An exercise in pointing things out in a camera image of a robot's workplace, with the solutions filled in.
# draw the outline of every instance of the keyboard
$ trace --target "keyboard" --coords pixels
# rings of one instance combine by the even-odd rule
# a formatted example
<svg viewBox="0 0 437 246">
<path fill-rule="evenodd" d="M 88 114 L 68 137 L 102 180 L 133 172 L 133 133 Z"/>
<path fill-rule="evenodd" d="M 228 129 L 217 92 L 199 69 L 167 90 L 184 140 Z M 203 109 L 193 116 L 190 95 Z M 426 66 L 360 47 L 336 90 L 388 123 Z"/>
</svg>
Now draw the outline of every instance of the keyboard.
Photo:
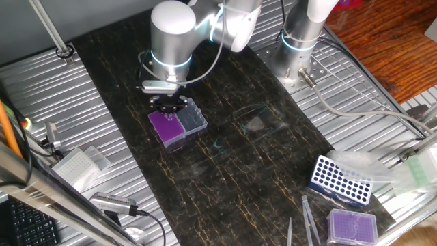
<svg viewBox="0 0 437 246">
<path fill-rule="evenodd" d="M 48 215 L 12 197 L 3 202 L 0 209 L 2 217 L 0 228 L 8 231 L 2 237 L 7 237 L 10 245 L 54 246 L 59 244 L 55 220 Z"/>
</svg>

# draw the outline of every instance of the purple pipette tip box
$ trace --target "purple pipette tip box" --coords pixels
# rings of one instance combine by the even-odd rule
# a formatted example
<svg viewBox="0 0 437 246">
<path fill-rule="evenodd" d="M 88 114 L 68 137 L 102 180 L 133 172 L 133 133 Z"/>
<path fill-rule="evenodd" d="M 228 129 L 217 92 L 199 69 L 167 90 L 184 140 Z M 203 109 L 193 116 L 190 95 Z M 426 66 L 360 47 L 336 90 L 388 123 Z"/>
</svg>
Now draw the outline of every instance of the purple pipette tip box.
<svg viewBox="0 0 437 246">
<path fill-rule="evenodd" d="M 328 219 L 328 243 L 376 245 L 378 231 L 375 215 L 333 209 Z"/>
<path fill-rule="evenodd" d="M 158 133 L 164 147 L 185 138 L 185 130 L 175 114 L 161 114 L 157 111 L 149 114 L 149 120 Z"/>
</svg>

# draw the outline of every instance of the black marble surface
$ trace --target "black marble surface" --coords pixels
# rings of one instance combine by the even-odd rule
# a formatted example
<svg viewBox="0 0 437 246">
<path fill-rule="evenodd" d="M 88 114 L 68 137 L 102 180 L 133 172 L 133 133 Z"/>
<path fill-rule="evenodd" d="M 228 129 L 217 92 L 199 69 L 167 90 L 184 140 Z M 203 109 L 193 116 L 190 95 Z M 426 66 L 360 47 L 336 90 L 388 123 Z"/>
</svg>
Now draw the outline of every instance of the black marble surface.
<svg viewBox="0 0 437 246">
<path fill-rule="evenodd" d="M 394 222 L 375 197 L 356 209 L 307 188 L 315 160 L 332 147 L 249 48 L 223 51 L 207 78 L 186 89 L 207 130 L 165 149 L 147 118 L 148 96 L 135 89 L 149 19 L 145 12 L 73 44 L 182 246 L 285 245 L 290 217 L 293 244 L 307 245 L 302 195 L 323 245 L 333 208 L 376 215 L 379 234 Z M 209 68 L 217 49 L 197 47 L 189 78 Z"/>
</svg>

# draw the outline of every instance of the wooden floor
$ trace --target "wooden floor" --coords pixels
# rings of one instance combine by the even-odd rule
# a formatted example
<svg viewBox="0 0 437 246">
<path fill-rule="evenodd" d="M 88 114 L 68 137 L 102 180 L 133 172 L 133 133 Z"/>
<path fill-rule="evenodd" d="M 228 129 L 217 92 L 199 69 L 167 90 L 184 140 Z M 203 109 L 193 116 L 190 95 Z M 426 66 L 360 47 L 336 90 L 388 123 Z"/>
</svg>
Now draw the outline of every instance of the wooden floor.
<svg viewBox="0 0 437 246">
<path fill-rule="evenodd" d="M 437 246 L 437 214 L 416 225 L 391 246 Z"/>
<path fill-rule="evenodd" d="M 437 0 L 363 0 L 328 26 L 398 103 L 437 85 L 437 43 L 424 35 Z"/>
</svg>

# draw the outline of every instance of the robotic arm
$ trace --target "robotic arm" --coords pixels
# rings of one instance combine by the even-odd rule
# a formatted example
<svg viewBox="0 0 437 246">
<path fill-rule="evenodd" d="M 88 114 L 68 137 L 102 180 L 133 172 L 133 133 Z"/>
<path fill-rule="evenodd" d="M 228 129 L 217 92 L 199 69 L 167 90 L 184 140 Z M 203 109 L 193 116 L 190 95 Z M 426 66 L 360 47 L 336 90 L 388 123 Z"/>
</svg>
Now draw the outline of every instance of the robotic arm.
<svg viewBox="0 0 437 246">
<path fill-rule="evenodd" d="M 281 32 L 281 42 L 267 63 L 282 83 L 299 80 L 300 69 L 311 69 L 311 54 L 326 18 L 338 0 L 295 0 Z M 206 76 L 215 65 L 222 46 L 240 52 L 249 42 L 261 10 L 262 0 L 163 1 L 151 15 L 153 71 L 159 81 L 143 81 L 141 89 L 155 94 L 150 104 L 161 113 L 176 113 L 186 106 L 181 87 Z M 202 76 L 186 81 L 191 53 L 204 40 L 220 43 L 211 68 Z"/>
<path fill-rule="evenodd" d="M 190 83 L 186 76 L 191 53 L 204 40 L 240 52 L 253 33 L 261 3 L 262 0 L 229 0 L 226 5 L 220 0 L 191 0 L 188 5 L 179 1 L 159 3 L 151 15 L 150 55 L 152 75 L 161 80 L 141 84 L 144 93 L 158 94 L 150 98 L 151 105 L 161 113 L 175 113 L 185 107 L 186 99 L 178 95 L 178 90 Z"/>
</svg>

